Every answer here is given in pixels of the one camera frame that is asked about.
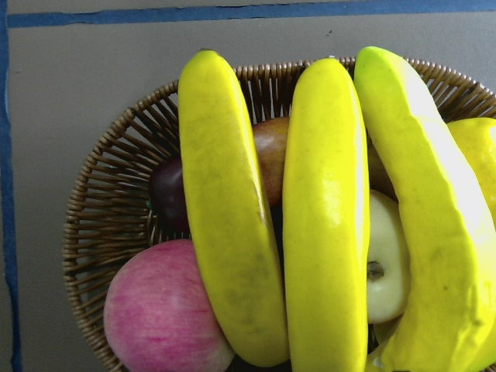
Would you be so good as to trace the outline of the pink red apple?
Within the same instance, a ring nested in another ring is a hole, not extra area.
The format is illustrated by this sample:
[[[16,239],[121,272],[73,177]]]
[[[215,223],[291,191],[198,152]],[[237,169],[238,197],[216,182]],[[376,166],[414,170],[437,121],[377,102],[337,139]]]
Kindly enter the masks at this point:
[[[105,299],[104,329],[130,371],[225,371],[234,358],[189,239],[157,244],[123,265]]]

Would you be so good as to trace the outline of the yellow banana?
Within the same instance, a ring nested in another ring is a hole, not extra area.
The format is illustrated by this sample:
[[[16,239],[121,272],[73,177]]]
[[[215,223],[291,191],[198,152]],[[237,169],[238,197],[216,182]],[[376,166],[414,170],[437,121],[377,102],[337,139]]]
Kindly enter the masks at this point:
[[[253,130],[239,81],[213,50],[195,54],[178,83],[188,222],[215,316],[246,362],[289,357],[284,286]]]
[[[367,140],[352,79],[317,60],[295,86],[282,188],[295,371],[362,371],[370,236]]]

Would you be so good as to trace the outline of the brown red mango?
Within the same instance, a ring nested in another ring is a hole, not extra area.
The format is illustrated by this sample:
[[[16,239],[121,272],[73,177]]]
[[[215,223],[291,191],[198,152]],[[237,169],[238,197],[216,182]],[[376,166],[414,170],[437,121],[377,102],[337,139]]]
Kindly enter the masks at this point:
[[[260,170],[270,206],[281,202],[284,161],[288,134],[288,117],[278,117],[253,127]]]

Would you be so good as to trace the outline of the pale yellow apple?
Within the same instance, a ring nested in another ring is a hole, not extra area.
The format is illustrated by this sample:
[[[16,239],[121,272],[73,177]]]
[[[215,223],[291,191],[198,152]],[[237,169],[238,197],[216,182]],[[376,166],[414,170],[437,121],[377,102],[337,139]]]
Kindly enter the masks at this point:
[[[370,246],[367,258],[367,316],[372,324],[401,315],[410,288],[409,255],[398,203],[370,192]]]

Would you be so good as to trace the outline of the yellow-green banana leftmost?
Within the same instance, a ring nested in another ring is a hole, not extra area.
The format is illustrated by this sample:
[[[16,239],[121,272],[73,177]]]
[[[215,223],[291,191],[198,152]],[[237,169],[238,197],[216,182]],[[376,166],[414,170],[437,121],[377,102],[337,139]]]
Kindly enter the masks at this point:
[[[495,230],[477,178],[412,66],[375,46],[354,84],[398,199],[407,305],[369,371],[473,371],[495,322]]]

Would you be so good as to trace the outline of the dark purple plum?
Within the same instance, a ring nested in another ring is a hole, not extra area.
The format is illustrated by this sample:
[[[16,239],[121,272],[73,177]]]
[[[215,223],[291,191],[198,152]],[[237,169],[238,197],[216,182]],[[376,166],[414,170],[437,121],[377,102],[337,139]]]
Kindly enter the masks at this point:
[[[152,208],[163,225],[189,233],[182,163],[179,156],[169,158],[152,172],[149,194]]]

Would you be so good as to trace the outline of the yellow lemon fruit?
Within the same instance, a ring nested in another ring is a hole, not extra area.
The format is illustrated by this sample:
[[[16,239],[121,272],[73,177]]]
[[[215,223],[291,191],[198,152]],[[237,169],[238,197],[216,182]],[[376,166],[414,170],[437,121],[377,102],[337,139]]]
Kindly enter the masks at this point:
[[[448,128],[476,174],[495,222],[495,119],[460,119]]]

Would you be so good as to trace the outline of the brown wicker basket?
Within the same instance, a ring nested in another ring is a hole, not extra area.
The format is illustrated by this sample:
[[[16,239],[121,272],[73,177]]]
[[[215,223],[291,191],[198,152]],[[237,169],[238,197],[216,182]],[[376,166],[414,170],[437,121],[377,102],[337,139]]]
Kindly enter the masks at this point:
[[[445,122],[495,118],[495,89],[440,64],[407,58],[430,90]],[[288,115],[303,60],[235,67],[250,120]],[[64,225],[68,300],[83,337],[107,371],[128,371],[105,337],[103,312],[119,269],[149,246],[187,234],[161,222],[149,205],[148,181],[179,153],[177,80],[128,107],[100,137],[75,180]]]

